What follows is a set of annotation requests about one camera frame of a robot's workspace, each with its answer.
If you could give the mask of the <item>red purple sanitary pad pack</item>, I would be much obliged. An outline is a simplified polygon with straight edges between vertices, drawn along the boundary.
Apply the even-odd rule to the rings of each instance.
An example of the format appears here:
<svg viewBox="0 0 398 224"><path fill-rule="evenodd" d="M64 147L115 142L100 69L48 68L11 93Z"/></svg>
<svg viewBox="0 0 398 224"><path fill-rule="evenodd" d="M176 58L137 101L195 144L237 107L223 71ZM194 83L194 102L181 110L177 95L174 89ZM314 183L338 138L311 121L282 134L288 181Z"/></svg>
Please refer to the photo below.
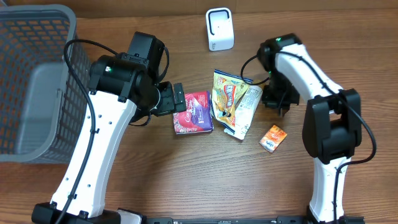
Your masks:
<svg viewBox="0 0 398 224"><path fill-rule="evenodd" d="M213 130L209 91L185 94L186 110L173 114L176 134L208 133Z"/></svg>

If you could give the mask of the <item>white gold-capped shampoo bottle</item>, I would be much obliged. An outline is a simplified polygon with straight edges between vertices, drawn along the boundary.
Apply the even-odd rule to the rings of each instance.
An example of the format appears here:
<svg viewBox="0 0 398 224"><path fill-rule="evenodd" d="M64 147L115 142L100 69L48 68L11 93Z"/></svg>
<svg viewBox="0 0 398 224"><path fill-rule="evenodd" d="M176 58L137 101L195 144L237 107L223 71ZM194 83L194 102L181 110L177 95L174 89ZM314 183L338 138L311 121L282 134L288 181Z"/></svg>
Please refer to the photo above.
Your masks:
<svg viewBox="0 0 398 224"><path fill-rule="evenodd" d="M243 140L245 138L251 126L252 119L254 117L254 113L257 109L261 96L262 88L260 86L254 85L248 88L241 101L239 102L238 107L236 108L236 122L234 133L225 128L224 132L226 134L234 136L239 140Z"/></svg>

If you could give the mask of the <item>orange tissue pack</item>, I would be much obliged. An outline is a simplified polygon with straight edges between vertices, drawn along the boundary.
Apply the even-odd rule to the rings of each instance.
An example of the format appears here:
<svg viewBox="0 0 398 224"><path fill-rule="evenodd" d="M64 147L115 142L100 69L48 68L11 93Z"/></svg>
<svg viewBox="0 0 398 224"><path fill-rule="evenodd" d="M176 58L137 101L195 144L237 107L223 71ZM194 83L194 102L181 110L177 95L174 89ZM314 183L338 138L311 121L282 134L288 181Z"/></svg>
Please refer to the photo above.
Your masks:
<svg viewBox="0 0 398 224"><path fill-rule="evenodd" d="M286 137L287 133L284 130L273 125L261 138L259 144L269 153L273 153Z"/></svg>

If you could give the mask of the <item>yellow snack bag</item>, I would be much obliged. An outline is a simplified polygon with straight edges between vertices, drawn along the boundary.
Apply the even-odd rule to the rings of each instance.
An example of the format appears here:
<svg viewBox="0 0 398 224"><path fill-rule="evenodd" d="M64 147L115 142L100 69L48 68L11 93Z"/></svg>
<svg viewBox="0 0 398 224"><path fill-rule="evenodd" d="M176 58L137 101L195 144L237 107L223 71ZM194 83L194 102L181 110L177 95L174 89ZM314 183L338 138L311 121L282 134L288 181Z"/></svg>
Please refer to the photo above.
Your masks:
<svg viewBox="0 0 398 224"><path fill-rule="evenodd" d="M214 71L211 93L213 117L232 133L235 132L236 105L252 82L249 78L242 79L217 69Z"/></svg>

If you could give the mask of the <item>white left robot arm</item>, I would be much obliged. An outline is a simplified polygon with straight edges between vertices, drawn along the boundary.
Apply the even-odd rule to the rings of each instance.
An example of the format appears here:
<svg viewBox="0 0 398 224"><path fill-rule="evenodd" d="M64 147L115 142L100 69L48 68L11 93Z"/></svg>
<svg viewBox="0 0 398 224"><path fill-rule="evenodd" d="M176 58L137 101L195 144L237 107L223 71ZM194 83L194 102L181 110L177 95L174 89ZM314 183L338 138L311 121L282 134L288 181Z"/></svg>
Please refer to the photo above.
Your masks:
<svg viewBox="0 0 398 224"><path fill-rule="evenodd" d="M34 207L34 223L144 222L130 210L106 210L105 194L126 128L186 109L182 84L165 81L159 68L168 56L161 40L136 32L126 52L108 49L91 64L89 83L81 87L87 110L71 161L51 201Z"/></svg>

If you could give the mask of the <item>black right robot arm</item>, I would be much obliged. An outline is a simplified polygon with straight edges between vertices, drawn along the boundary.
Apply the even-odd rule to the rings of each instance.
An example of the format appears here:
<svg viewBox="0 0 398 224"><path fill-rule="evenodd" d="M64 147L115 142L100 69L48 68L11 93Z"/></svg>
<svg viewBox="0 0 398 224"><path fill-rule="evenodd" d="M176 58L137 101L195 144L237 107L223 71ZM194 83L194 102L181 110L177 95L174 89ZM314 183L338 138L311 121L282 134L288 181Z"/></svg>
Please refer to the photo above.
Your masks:
<svg viewBox="0 0 398 224"><path fill-rule="evenodd" d="M362 140L358 92L328 78L295 34L266 40L257 57L269 72L265 107L284 115L292 104L307 103L302 139L314 161L314 181L304 222L364 223L363 217L347 217L342 205L345 164Z"/></svg>

